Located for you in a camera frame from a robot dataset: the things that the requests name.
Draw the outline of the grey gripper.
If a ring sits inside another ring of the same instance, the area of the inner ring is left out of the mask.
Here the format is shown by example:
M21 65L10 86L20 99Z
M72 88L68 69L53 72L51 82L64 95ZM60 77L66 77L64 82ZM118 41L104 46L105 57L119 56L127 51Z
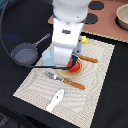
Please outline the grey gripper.
M82 37L78 38L77 46L73 49L70 61L72 64L69 66L69 68L72 68L75 66L79 56L81 55L81 46L82 46Z

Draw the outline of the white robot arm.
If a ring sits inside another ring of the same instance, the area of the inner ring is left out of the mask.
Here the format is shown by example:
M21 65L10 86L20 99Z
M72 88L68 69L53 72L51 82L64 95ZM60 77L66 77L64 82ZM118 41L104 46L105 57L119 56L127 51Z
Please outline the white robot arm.
M83 30L91 0L53 0L54 63L66 66Z

